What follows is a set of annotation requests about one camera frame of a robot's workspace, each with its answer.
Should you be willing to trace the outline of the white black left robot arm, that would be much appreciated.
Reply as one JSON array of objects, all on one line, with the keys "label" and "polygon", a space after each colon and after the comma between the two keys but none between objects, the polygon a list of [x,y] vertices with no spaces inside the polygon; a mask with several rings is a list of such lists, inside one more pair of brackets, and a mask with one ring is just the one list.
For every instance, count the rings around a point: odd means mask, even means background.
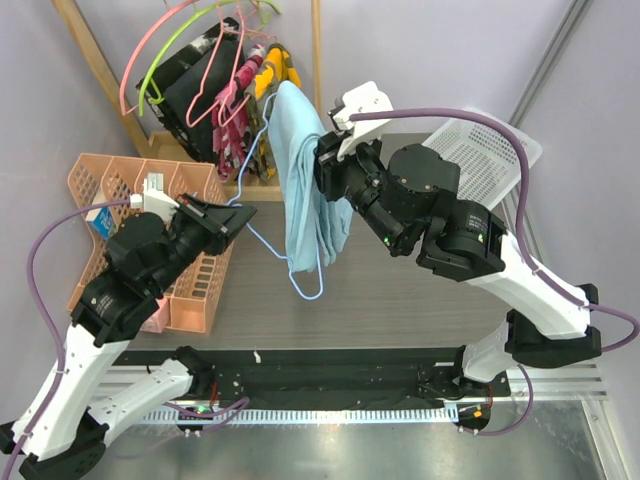
[{"label": "white black left robot arm", "polygon": [[25,479],[80,479],[143,415],[176,398],[202,399],[214,384],[212,363],[184,346],[120,393],[92,399],[166,290],[201,254],[225,253],[256,208],[162,191],[120,203],[134,211],[107,241],[107,266],[84,287],[66,335],[53,335],[56,363],[25,413],[1,427],[4,478],[22,457]]}]

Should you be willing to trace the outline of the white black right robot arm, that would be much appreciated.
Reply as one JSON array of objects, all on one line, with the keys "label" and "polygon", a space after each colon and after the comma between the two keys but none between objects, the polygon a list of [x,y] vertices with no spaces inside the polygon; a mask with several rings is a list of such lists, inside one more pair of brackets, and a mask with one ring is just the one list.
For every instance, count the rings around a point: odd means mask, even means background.
[{"label": "white black right robot arm", "polygon": [[460,168],[421,144],[398,149],[382,163],[379,140],[360,142],[346,156],[344,134],[320,137],[314,177],[329,200],[345,199],[393,257],[417,256],[434,275],[479,287],[510,307],[484,339],[460,347],[454,364],[423,384],[429,396],[476,394],[517,365],[559,368],[597,358],[601,334],[588,301],[595,287],[572,287],[572,304],[530,272],[514,235],[482,204],[458,197]]}]

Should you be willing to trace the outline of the pink camouflage trousers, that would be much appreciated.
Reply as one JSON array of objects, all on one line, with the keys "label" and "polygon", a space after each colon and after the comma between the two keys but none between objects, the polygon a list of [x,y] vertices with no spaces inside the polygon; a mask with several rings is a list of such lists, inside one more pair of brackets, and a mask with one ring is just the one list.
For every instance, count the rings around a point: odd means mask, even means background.
[{"label": "pink camouflage trousers", "polygon": [[217,171],[222,182],[234,180],[246,159],[252,142],[250,121],[246,110],[245,90],[252,82],[266,54],[263,45],[255,44],[248,58],[217,94],[212,111],[213,153],[218,157]]}]

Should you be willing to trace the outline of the black garment on hanger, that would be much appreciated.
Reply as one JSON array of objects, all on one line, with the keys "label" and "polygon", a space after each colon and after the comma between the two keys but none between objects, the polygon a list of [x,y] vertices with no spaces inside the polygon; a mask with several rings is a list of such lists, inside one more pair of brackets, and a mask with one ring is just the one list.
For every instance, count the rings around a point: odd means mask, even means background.
[{"label": "black garment on hanger", "polygon": [[[238,21],[226,17],[232,26]],[[163,101],[150,106],[154,115],[186,153],[196,162],[216,163],[213,153],[213,124],[208,115],[195,128],[185,124],[185,113],[198,90],[202,71],[218,35],[218,24],[196,37],[188,45],[160,63],[146,92],[149,101],[161,96]]]}]

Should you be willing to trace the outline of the yellow camouflage trousers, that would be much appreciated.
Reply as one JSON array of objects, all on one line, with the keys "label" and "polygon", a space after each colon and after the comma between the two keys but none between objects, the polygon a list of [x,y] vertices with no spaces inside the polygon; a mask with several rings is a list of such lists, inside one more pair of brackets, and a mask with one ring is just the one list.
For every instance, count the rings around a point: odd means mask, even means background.
[{"label": "yellow camouflage trousers", "polygon": [[[251,133],[254,136],[257,136],[265,126],[263,111],[267,98],[276,93],[284,81],[290,81],[298,88],[301,87],[291,54],[283,45],[273,43],[269,46],[261,66],[248,87],[250,99],[247,103],[247,111]],[[263,133],[258,140],[253,160],[254,170],[260,179],[269,180],[275,175],[275,160],[266,133]]]}]

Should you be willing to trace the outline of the green plastic hanger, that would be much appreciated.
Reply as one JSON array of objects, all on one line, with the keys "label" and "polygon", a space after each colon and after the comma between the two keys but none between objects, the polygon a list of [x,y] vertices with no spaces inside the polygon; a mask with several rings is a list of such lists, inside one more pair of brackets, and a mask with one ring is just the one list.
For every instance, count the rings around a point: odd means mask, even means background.
[{"label": "green plastic hanger", "polygon": [[[156,31],[162,27],[167,21],[169,21],[173,16],[178,14],[180,11],[186,9],[190,5],[195,5],[196,1],[185,1],[182,4],[173,7],[167,11],[165,15],[163,15],[159,20],[157,20],[150,29],[146,32],[143,38],[140,40],[136,49],[132,53],[130,57],[130,67],[132,67],[137,60],[142,48],[148,43],[151,37],[156,33]],[[192,24],[197,22],[202,17],[206,16],[210,12],[217,11],[220,8],[226,7],[227,5],[238,5],[240,8],[240,12],[243,12],[244,4],[252,4],[255,8],[260,11],[263,5],[267,6],[269,13],[266,15],[266,19],[264,23],[269,24],[270,15],[274,13],[276,15],[281,15],[282,11],[279,6],[274,1],[215,1],[210,5],[207,5],[204,8],[196,8],[191,17],[186,19],[165,41],[165,43],[160,47],[160,49],[155,54],[155,57],[151,61],[145,75],[142,78],[142,83],[138,88],[138,100],[133,110],[136,112],[138,117],[142,117],[145,112],[145,98],[148,87],[151,85],[151,80],[157,68],[159,67],[161,61],[165,58],[167,52],[172,48],[172,45],[178,40],[178,38],[190,28]]]}]

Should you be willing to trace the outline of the pink plastic hanger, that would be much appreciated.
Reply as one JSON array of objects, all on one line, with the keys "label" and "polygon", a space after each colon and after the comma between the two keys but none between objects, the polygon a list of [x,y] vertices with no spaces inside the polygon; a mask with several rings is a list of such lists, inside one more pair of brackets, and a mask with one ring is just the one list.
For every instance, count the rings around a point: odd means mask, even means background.
[{"label": "pink plastic hanger", "polygon": [[159,43],[155,40],[158,35],[167,35],[170,28],[177,28],[177,22],[186,18],[186,11],[197,13],[198,1],[169,1],[162,13],[148,20],[140,31],[139,38],[135,41],[131,53],[126,60],[118,89],[118,107],[123,116],[130,115],[139,108],[140,100],[134,100],[129,94],[133,88],[133,77],[142,72],[142,67],[151,65],[150,52],[158,53]]}]

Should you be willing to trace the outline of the pink cube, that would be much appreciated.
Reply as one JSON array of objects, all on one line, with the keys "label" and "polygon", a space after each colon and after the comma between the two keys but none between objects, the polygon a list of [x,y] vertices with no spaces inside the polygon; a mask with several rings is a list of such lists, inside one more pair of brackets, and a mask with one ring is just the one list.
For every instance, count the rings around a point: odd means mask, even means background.
[{"label": "pink cube", "polygon": [[160,334],[170,321],[170,302],[167,298],[156,301],[158,309],[140,327],[142,332]]}]

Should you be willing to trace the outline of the white plastic mesh basket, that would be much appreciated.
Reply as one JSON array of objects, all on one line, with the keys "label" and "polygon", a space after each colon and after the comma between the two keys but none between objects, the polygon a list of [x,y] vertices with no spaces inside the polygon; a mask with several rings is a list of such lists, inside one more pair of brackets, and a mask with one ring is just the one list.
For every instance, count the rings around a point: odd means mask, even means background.
[{"label": "white plastic mesh basket", "polygon": [[461,169],[458,197],[494,209],[520,181],[520,165],[511,144],[495,130],[450,119],[423,145]]}]

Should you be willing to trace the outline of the blue white book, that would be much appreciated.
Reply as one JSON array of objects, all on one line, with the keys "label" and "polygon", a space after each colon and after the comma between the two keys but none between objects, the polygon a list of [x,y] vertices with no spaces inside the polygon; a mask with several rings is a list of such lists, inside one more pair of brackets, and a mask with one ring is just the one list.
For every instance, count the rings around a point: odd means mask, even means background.
[{"label": "blue white book", "polygon": [[109,207],[89,211],[85,220],[88,226],[105,240],[116,232],[116,222]]}]

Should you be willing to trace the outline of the orange plastic file organizer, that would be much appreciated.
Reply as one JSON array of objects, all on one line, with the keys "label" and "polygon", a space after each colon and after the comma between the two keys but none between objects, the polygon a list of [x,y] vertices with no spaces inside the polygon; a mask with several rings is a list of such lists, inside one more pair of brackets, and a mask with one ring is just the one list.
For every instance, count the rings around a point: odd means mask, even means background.
[{"label": "orange plastic file organizer", "polygon": [[[84,207],[99,193],[106,200],[142,193],[143,180],[150,173],[163,176],[164,192],[171,197],[188,193],[209,203],[227,201],[216,167],[208,163],[84,153],[69,173],[68,186],[76,204]],[[227,249],[220,256],[200,255],[169,287],[169,330],[210,333],[231,252]]]}]

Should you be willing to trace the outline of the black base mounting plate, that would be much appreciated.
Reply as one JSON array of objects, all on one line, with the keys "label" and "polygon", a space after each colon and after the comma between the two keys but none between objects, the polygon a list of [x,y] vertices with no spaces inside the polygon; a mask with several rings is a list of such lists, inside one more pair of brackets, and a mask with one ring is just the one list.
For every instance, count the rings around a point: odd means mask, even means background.
[{"label": "black base mounting plate", "polygon": [[455,348],[204,350],[213,365],[205,386],[229,404],[252,408],[342,410],[366,403],[460,400],[511,394],[507,375],[489,385],[457,378]]}]

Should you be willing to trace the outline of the aluminium rail profile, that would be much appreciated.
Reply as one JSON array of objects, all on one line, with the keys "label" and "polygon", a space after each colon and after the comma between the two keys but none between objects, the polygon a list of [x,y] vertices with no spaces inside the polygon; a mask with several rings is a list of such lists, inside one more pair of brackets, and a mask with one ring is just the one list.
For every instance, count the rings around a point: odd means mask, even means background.
[{"label": "aluminium rail profile", "polygon": [[525,367],[539,401],[606,400],[607,392],[600,371],[593,362],[558,369]]}]

